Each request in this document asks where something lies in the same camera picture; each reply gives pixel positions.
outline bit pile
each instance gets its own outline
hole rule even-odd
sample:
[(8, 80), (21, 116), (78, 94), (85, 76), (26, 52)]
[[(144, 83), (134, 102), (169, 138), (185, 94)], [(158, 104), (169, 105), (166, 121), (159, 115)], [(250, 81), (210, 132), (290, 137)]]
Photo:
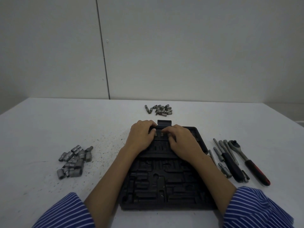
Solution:
[(172, 114), (172, 108), (169, 107), (169, 104), (168, 105), (155, 105), (153, 106), (152, 108), (149, 108), (147, 107), (147, 105), (145, 105), (145, 108), (146, 108), (146, 111), (148, 112), (148, 114), (152, 113), (152, 110), (155, 109), (155, 115), (161, 115), (161, 116), (164, 116), (164, 117), (167, 117), (167, 115), (171, 115)]
[(61, 169), (57, 170), (58, 178), (61, 180), (65, 177), (80, 177), (85, 162), (92, 161), (92, 150), (93, 146), (83, 150), (80, 145), (77, 145), (68, 153), (63, 152), (58, 161), (65, 161), (66, 164)]

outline white table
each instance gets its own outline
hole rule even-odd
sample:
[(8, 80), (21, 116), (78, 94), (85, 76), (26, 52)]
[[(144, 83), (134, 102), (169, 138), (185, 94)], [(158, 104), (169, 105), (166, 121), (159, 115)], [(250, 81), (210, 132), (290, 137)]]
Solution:
[[(149, 115), (145, 104), (170, 104), (173, 115)], [(84, 200), (123, 147), (131, 125), (146, 119), (195, 126), (208, 149), (215, 146), (212, 138), (236, 139), (271, 186), (262, 186), (238, 155), (251, 180), (231, 182), (262, 189), (295, 218), (295, 227), (304, 224), (304, 128), (264, 104), (29, 98), (0, 116), (0, 227), (32, 226), (69, 192)], [(94, 146), (93, 162), (85, 164), (82, 177), (60, 181), (58, 158), (77, 144)], [(219, 227), (217, 216), (118, 207), (112, 227)]]

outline blue striped shirt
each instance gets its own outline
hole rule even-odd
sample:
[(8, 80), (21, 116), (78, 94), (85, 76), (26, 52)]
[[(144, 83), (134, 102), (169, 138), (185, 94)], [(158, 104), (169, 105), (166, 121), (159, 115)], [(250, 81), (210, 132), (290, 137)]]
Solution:
[[(240, 187), (234, 193), (224, 215), (224, 228), (293, 227), (293, 218), (266, 197), (261, 190)], [(69, 193), (37, 220), (33, 228), (95, 227), (83, 202)]]

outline black rubber grip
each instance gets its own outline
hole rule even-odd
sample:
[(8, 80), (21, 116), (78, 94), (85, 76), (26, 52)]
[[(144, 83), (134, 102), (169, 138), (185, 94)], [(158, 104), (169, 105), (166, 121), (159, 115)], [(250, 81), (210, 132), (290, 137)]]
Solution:
[(238, 167), (237, 164), (235, 164), (234, 160), (228, 153), (222, 153), (223, 158), (225, 159), (225, 163), (227, 165), (227, 168), (229, 169), (230, 173), (234, 177), (234, 179), (237, 182), (243, 182), (245, 179), (245, 176), (241, 169)]
[(253, 173), (254, 176), (265, 186), (270, 185), (270, 181), (268, 178), (263, 174), (263, 172), (253, 163), (253, 161), (248, 160), (245, 161), (245, 165), (247, 168)]

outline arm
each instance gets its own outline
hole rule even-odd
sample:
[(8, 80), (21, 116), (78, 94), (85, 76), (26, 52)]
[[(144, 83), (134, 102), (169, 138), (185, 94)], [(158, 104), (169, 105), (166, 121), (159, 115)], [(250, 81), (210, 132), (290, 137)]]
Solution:
[(96, 227), (106, 227), (112, 214), (116, 199), (126, 174), (135, 157), (152, 142), (156, 130), (153, 121), (138, 121), (130, 130), (125, 146), (119, 151), (116, 159), (103, 178), (85, 200)]
[(199, 173), (219, 211), (224, 215), (236, 187), (214, 165), (211, 158), (202, 152), (188, 129), (174, 125), (163, 129), (162, 132), (168, 133), (171, 149)]

